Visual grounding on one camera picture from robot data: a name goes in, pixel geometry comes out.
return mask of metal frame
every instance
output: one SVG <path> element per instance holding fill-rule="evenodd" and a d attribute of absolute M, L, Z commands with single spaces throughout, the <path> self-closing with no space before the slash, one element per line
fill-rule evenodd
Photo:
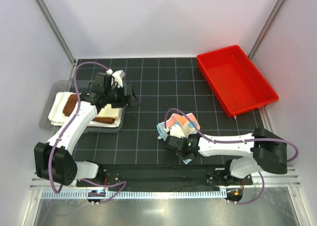
<path fill-rule="evenodd" d="M 59 44 L 61 45 L 61 47 L 63 48 L 65 54 L 67 55 L 67 57 L 69 58 L 71 63 L 74 65 L 75 64 L 75 58 L 74 58 L 73 54 L 71 53 L 71 51 L 70 51 L 65 39 L 63 38 L 62 34 L 60 33 L 60 31 L 59 31 L 59 29 L 58 29 L 53 17 L 51 16 L 51 13 L 50 13 L 49 9 L 45 5 L 45 2 L 43 0 L 35 0 L 35 2 L 38 5 L 39 9 L 41 10 L 44 18 L 48 22 L 50 28 L 52 29 L 52 32 L 56 36 L 56 38 L 57 38 Z"/>
<path fill-rule="evenodd" d="M 256 52 L 258 51 L 261 43 L 263 42 L 263 39 L 267 35 L 270 27 L 272 26 L 273 22 L 276 20 L 277 15 L 281 11 L 282 7 L 284 6 L 286 0 L 277 0 L 277 2 L 274 5 L 273 10 L 268 16 L 267 21 L 265 22 L 265 25 L 263 26 L 256 42 L 254 43 L 253 47 L 251 48 L 250 54 L 249 54 L 249 59 L 252 59 Z"/>
<path fill-rule="evenodd" d="M 305 226 L 313 226 L 315 225 L 314 219 L 310 216 L 313 216 L 312 212 L 306 207 L 306 198 L 304 194 L 304 190 L 302 187 L 289 187 L 289 194 L 291 196 L 291 200 L 294 206 L 294 210 L 296 212 L 297 219 L 300 225 Z"/>
<path fill-rule="evenodd" d="M 29 203 L 25 211 L 23 226 L 33 226 L 40 206 L 42 190 L 29 190 Z"/>
<path fill-rule="evenodd" d="M 274 129 L 273 125 L 271 124 L 271 119 L 268 115 L 266 108 L 261 107 L 261 108 L 259 108 L 259 111 L 260 111 L 260 115 L 262 118 L 264 128 L 266 128 L 267 130 L 269 130 L 272 133 L 275 133 L 275 129 Z"/>

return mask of black mounting bracket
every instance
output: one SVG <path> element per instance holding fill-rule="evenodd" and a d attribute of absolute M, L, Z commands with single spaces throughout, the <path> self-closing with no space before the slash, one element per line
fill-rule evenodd
<path fill-rule="evenodd" d="M 256 128 L 254 138 L 277 138 L 277 135 L 264 128 Z M 253 158 L 265 171 L 273 174 L 287 174 L 287 145 L 279 142 L 254 142 L 251 148 Z"/>
<path fill-rule="evenodd" d="M 49 180 L 49 157 L 52 151 L 49 143 L 38 143 L 34 148 L 36 175 Z M 53 181 L 70 185 L 76 177 L 77 165 L 65 148 L 56 148 L 52 161 Z"/>
<path fill-rule="evenodd" d="M 169 135 L 165 141 L 164 149 L 173 151 L 180 160 L 194 159 L 201 157 L 198 153 L 200 136 L 198 134 L 189 134 L 188 138 L 178 138 Z"/>
<path fill-rule="evenodd" d="M 237 179 L 227 175 L 225 169 L 216 169 L 207 171 L 206 173 L 207 183 L 209 186 L 229 186 L 229 185 L 241 185 L 243 180 L 244 185 L 252 185 L 251 175 L 247 175 L 243 179 Z"/>
<path fill-rule="evenodd" d="M 118 170 L 105 170 L 107 185 L 114 185 L 120 183 L 120 171 Z"/>

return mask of black grid mat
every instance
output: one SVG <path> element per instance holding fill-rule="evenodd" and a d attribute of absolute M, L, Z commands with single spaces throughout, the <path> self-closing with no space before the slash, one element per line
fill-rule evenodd
<path fill-rule="evenodd" d="M 228 118 L 197 68 L 196 58 L 81 59 L 97 61 L 113 71 L 124 70 L 139 107 L 127 108 L 119 133 L 86 133 L 73 152 L 76 161 L 102 164 L 183 164 L 163 149 L 156 125 L 169 108 L 193 113 L 203 133 L 214 136 L 250 133 L 263 127 L 258 111 Z M 78 80 L 93 80 L 103 68 L 87 65 L 79 69 Z M 197 158 L 190 164 L 223 164 L 233 156 Z"/>

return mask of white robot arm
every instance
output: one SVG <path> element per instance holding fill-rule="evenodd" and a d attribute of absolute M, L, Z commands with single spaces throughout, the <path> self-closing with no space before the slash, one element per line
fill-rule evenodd
<path fill-rule="evenodd" d="M 251 173 L 262 170 L 274 174 L 287 173 L 287 146 L 285 143 L 245 141 L 255 138 L 281 139 L 266 129 L 256 128 L 254 133 L 238 136 L 205 135 L 205 137 L 190 134 L 186 138 L 180 131 L 180 127 L 174 125 L 165 141 L 165 149 L 174 151 L 185 163 L 195 157 L 214 155 L 241 157 L 226 162 L 228 177 L 235 179 L 243 179 Z"/>
<path fill-rule="evenodd" d="M 57 145 L 52 164 L 54 182 L 69 185 L 73 180 L 97 177 L 100 168 L 98 164 L 74 162 L 71 155 L 85 128 L 104 106 L 111 104 L 113 108 L 124 108 L 139 105 L 131 85 L 124 86 L 123 76 L 122 70 L 113 73 L 110 69 L 106 73 L 97 73 L 92 91 L 81 94 L 79 112 L 76 113 L 77 103 L 68 121 L 59 131 L 47 143 L 36 145 L 34 156 L 38 177 L 49 179 L 48 159 L 55 143 Z"/>

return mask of folded cloth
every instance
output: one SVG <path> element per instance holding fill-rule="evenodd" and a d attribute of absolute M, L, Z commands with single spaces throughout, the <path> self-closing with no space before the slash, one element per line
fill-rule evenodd
<path fill-rule="evenodd" d="M 71 113 L 73 112 L 73 110 L 75 109 L 77 103 L 77 95 L 76 94 L 72 94 L 69 96 L 66 105 L 63 109 L 63 114 L 65 116 L 70 116 Z M 93 119 L 93 121 L 95 122 L 100 122 L 100 123 L 109 123 L 109 124 L 113 124 L 115 119 L 114 118 L 110 118 L 110 117 L 96 117 Z"/>
<path fill-rule="evenodd" d="M 51 121 L 52 125 L 62 126 L 68 120 L 68 117 L 63 113 L 63 110 L 64 110 L 64 107 L 66 106 L 66 103 L 69 97 L 73 94 L 74 93 L 72 92 L 58 92 L 57 93 L 54 104 L 48 116 L 48 119 Z M 112 117 L 115 119 L 114 123 L 108 124 L 108 123 L 91 121 L 88 124 L 88 126 L 115 128 L 120 125 L 122 109 L 112 109 L 111 105 L 107 105 L 105 108 L 103 108 L 100 111 L 97 117 L 101 117 L 101 118 Z"/>
<path fill-rule="evenodd" d="M 192 113 L 187 114 L 188 118 L 195 124 L 195 126 L 200 129 L 200 126 L 195 118 L 195 116 Z M 172 116 L 169 118 L 169 120 L 166 121 L 166 129 L 164 128 L 164 122 L 157 124 L 157 130 L 159 132 L 159 139 L 166 140 L 168 136 L 169 128 L 173 125 L 179 125 L 181 127 L 181 130 L 183 131 L 186 138 L 189 134 L 197 133 L 196 129 L 193 127 L 193 125 L 184 117 L 179 114 L 172 114 Z"/>

